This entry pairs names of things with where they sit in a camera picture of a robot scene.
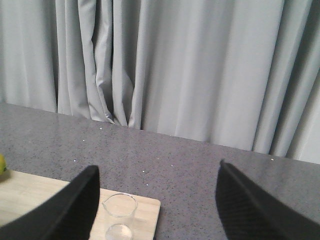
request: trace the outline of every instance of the gray curtain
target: gray curtain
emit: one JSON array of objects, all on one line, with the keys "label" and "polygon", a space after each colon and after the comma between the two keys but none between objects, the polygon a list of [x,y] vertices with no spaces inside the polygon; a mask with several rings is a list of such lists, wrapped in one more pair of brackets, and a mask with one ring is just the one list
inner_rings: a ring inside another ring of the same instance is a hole
[{"label": "gray curtain", "polygon": [[320,163],[320,3],[2,0],[0,101]]}]

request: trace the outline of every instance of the green fruit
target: green fruit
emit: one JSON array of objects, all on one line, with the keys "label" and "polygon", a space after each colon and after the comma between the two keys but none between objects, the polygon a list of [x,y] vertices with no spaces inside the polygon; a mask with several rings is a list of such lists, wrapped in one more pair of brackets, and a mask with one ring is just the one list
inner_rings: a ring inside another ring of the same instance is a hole
[{"label": "green fruit", "polygon": [[0,175],[7,170],[5,157],[0,153]]}]

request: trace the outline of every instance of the speckled granite countertop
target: speckled granite countertop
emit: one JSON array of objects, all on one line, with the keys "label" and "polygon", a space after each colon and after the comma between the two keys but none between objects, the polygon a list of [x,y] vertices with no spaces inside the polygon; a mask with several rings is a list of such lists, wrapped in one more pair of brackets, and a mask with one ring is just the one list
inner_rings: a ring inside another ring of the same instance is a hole
[{"label": "speckled granite countertop", "polygon": [[10,169],[65,181],[98,165],[102,188],[161,201],[157,240],[226,239],[215,203],[222,158],[320,223],[320,165],[313,163],[5,103],[0,153]]}]

